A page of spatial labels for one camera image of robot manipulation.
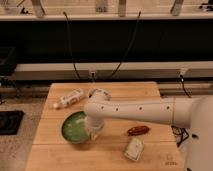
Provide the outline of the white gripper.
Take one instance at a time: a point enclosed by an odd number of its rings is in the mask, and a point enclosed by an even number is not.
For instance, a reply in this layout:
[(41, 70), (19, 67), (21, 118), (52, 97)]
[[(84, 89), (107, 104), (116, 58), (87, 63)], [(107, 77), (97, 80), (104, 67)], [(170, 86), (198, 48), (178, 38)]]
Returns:
[(101, 133), (104, 127), (104, 119), (87, 116), (85, 118), (85, 129), (92, 140), (95, 140)]

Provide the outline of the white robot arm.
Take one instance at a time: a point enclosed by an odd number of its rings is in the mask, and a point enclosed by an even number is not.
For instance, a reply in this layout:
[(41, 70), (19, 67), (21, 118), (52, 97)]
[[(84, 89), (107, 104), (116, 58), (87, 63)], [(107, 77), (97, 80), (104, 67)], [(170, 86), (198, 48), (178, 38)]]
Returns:
[(213, 96), (162, 98), (142, 101), (110, 101), (94, 93), (84, 105), (86, 125), (96, 133), (105, 118), (138, 120), (189, 130), (185, 171), (213, 171)]

